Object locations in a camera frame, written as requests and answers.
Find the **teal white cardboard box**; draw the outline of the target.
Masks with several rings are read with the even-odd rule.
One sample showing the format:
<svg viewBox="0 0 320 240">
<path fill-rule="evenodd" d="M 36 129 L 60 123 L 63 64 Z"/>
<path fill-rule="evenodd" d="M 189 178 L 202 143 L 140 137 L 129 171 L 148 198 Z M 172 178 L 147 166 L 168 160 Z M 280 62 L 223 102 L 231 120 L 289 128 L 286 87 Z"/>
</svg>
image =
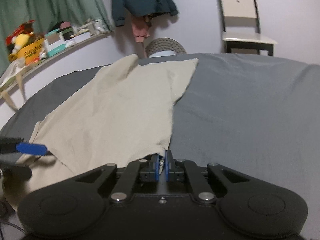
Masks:
<svg viewBox="0 0 320 240">
<path fill-rule="evenodd" d="M 66 44 L 63 34 L 55 29 L 44 36 L 43 47 L 47 57 L 52 57 L 65 50 Z"/>
</svg>

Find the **curved windowsill shelf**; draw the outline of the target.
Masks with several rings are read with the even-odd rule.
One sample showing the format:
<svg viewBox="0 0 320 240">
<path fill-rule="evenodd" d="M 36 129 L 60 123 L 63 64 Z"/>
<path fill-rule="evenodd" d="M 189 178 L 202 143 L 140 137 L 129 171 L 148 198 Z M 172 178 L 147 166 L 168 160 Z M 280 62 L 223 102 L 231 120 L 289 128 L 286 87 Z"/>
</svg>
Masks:
<svg viewBox="0 0 320 240">
<path fill-rule="evenodd" d="M 99 34 L 33 66 L 21 75 L 27 96 L 31 96 L 57 77 L 116 61 L 115 46 L 111 42 L 111 34 Z"/>
</svg>

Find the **yellow cardboard box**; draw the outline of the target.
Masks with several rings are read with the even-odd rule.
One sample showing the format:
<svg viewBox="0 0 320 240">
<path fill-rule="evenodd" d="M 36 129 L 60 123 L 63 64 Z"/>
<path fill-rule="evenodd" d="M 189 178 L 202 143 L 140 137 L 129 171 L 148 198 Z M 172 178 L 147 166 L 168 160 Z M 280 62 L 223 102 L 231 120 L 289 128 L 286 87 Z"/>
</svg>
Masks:
<svg viewBox="0 0 320 240">
<path fill-rule="evenodd" d="M 40 53 L 43 49 L 43 42 L 44 38 L 41 38 L 25 46 L 17 53 L 17 58 L 24 58 L 26 65 L 39 61 Z"/>
</svg>

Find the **grey bed sheet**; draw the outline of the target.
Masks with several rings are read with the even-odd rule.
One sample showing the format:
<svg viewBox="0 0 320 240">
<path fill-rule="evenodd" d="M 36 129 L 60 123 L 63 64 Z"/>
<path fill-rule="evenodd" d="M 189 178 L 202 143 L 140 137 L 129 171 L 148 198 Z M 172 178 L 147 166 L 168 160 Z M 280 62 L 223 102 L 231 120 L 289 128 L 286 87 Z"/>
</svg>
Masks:
<svg viewBox="0 0 320 240">
<path fill-rule="evenodd" d="M 288 188 L 307 202 L 302 234 L 319 239 L 319 66 L 200 54 L 174 110 L 170 147 Z"/>
</svg>

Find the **round grey woven stool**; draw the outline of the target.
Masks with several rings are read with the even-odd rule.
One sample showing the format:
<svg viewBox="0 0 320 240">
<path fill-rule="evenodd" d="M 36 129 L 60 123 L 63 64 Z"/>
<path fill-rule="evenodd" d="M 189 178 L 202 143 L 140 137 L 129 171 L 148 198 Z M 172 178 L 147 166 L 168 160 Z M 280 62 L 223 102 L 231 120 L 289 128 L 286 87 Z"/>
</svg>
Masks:
<svg viewBox="0 0 320 240">
<path fill-rule="evenodd" d="M 145 48 L 147 56 L 167 50 L 174 51 L 178 55 L 187 53 L 179 42 L 167 37 L 157 38 L 151 41 Z"/>
</svg>

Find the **beige t-shirt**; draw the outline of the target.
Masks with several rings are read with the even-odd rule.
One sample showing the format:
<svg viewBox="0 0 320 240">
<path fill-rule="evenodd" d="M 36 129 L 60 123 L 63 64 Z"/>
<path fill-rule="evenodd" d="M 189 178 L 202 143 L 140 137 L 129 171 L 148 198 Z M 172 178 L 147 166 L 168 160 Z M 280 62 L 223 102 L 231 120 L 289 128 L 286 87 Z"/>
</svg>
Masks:
<svg viewBox="0 0 320 240">
<path fill-rule="evenodd" d="M 49 155 L 23 155 L 29 181 L 6 181 L 4 195 L 16 209 L 29 193 L 107 163 L 120 167 L 164 154 L 175 103 L 185 94 L 198 59 L 141 66 L 135 54 L 101 68 L 89 83 L 35 124 L 30 142 Z"/>
</svg>

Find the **white black wooden chair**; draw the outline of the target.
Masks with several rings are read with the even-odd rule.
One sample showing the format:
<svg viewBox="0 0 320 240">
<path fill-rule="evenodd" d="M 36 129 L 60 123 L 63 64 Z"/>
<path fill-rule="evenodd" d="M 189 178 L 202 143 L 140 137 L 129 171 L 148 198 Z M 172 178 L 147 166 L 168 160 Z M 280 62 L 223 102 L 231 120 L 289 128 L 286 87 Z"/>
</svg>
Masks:
<svg viewBox="0 0 320 240">
<path fill-rule="evenodd" d="M 260 54 L 262 50 L 269 56 L 274 55 L 277 42 L 261 33 L 257 0 L 217 0 L 222 23 L 222 41 L 226 53 L 232 50 L 254 50 Z M 237 33 L 228 31 L 230 27 L 251 27 L 253 33 Z"/>
</svg>

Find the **green curtain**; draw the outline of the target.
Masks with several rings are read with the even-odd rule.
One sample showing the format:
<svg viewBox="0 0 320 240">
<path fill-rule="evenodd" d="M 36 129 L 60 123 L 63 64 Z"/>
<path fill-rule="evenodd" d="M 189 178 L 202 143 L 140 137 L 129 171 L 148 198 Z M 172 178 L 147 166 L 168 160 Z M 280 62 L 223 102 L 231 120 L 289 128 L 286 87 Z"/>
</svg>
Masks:
<svg viewBox="0 0 320 240">
<path fill-rule="evenodd" d="M 59 22 L 82 25 L 89 18 L 113 31 L 103 0 L 1 0 L 1 72 L 9 66 L 5 40 L 22 23 L 32 20 L 36 33 L 46 33 Z"/>
</svg>

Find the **pink hanging garment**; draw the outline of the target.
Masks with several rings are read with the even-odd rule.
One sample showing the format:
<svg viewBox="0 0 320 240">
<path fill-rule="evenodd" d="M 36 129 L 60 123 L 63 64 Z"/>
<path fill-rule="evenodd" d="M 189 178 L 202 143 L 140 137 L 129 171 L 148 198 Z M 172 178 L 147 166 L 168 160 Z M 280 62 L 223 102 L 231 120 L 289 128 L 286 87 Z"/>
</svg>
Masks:
<svg viewBox="0 0 320 240">
<path fill-rule="evenodd" d="M 131 15 L 131 27 L 136 43 L 143 43 L 150 36 L 151 20 L 149 16 L 136 17 Z"/>
</svg>

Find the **white plastic bucket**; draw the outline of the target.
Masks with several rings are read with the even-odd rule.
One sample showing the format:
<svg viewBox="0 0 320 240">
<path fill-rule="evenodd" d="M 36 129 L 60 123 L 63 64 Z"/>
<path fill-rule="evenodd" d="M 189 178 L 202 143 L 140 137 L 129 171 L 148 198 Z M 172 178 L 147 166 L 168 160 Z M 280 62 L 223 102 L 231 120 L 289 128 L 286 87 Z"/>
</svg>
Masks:
<svg viewBox="0 0 320 240">
<path fill-rule="evenodd" d="M 173 50 L 164 50 L 152 53 L 149 58 L 155 58 L 155 57 L 165 57 L 165 56 L 173 56 L 176 55 L 176 52 Z"/>
</svg>

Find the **yellow plush toy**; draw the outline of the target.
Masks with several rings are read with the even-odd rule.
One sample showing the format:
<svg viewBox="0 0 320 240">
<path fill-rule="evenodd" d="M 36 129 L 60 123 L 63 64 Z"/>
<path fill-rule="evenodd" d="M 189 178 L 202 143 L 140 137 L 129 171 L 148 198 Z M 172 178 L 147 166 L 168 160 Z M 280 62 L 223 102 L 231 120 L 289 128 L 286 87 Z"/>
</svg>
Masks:
<svg viewBox="0 0 320 240">
<path fill-rule="evenodd" d="M 31 42 L 33 40 L 33 36 L 34 36 L 34 32 L 31 32 L 28 34 L 21 33 L 21 34 L 14 36 L 12 38 L 11 42 L 12 42 L 12 44 L 14 44 L 14 47 L 8 57 L 10 62 L 17 59 L 17 54 L 22 48 L 31 44 Z"/>
</svg>

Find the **beige tote bag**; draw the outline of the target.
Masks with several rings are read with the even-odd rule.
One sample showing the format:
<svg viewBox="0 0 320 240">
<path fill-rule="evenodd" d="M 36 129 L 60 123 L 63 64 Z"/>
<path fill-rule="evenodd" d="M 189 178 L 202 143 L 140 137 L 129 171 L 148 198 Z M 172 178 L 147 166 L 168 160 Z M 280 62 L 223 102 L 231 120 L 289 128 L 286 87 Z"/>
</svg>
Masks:
<svg viewBox="0 0 320 240">
<path fill-rule="evenodd" d="M 20 57 L 19 59 L 15 59 L 1 76 L 1 98 L 14 111 L 18 111 L 19 108 L 13 102 L 8 91 L 10 86 L 13 86 L 14 84 L 18 85 L 23 102 L 26 102 L 27 98 L 23 84 L 23 74 L 25 73 L 26 68 L 25 59 Z"/>
</svg>

